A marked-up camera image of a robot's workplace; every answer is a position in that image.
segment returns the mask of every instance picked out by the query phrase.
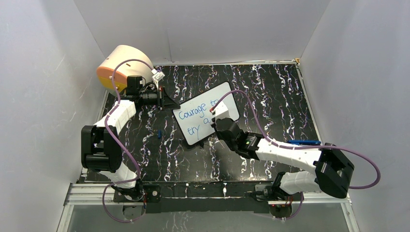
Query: word courage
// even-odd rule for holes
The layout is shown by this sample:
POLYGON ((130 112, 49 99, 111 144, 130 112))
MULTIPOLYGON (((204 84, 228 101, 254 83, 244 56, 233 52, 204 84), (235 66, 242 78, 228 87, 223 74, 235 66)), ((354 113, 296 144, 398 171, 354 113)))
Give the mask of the word courage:
POLYGON ((194 115, 199 115, 199 117, 205 117, 204 111, 206 110, 205 103, 202 103, 198 108, 192 109, 187 112, 179 112, 178 116, 180 119, 188 118, 194 115))

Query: gray wall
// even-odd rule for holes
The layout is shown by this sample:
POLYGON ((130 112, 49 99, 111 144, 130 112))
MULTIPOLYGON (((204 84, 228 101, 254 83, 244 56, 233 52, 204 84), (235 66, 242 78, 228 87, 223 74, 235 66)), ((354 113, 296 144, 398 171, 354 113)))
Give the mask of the gray wall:
POLYGON ((329 0, 74 0, 105 56, 137 47, 155 64, 294 59, 329 0))
MULTIPOLYGON (((410 231, 410 1, 333 0, 305 49, 307 95, 324 141, 369 155, 381 182, 350 190, 363 232, 410 231)), ((353 185, 375 179, 352 157, 353 185)))
POLYGON ((103 59, 73 1, 1 1, 2 231, 57 229, 80 130, 101 107, 103 59))

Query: small blue object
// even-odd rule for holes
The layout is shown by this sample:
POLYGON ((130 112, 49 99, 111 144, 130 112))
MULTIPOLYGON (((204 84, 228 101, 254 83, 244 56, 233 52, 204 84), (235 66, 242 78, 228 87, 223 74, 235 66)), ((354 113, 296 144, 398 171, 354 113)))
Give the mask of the small blue object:
POLYGON ((287 143, 293 144, 293 145, 317 146, 317 145, 321 144, 321 141, 317 141, 317 140, 288 140, 287 143))

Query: whiteboard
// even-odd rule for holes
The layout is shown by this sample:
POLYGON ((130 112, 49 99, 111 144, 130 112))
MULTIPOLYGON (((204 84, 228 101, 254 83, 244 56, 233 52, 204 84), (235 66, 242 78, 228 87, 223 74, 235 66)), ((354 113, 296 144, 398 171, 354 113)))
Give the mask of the whiteboard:
MULTIPOLYGON (((189 145, 193 145, 215 132, 211 127, 212 114, 209 110, 224 94, 231 90, 229 82, 224 82, 189 99, 180 105, 180 109, 172 111, 189 145)), ((233 95, 226 96, 222 102, 228 107, 231 119, 238 120, 239 111, 233 95)))

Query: black marble table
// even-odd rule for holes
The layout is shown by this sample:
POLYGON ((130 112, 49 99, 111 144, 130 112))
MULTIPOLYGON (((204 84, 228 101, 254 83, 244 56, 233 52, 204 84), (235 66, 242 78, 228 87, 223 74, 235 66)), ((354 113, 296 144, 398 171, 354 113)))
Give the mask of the black marble table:
MULTIPOLYGON (((166 75, 160 82, 168 95, 183 103, 222 82, 245 91, 252 100, 258 119, 267 134, 278 141, 317 140, 295 64, 158 66, 166 75)), ((246 98, 234 95, 239 126, 259 132, 246 98)), ((114 104, 109 95, 105 112, 114 104)), ((282 171, 299 169, 273 161, 244 159, 229 150, 216 136, 205 146, 188 147, 171 111, 143 106, 121 131, 120 140, 140 163, 143 181, 266 181, 282 171)), ((135 167, 123 154, 124 162, 135 167)), ((108 179, 88 171, 86 182, 108 179)))

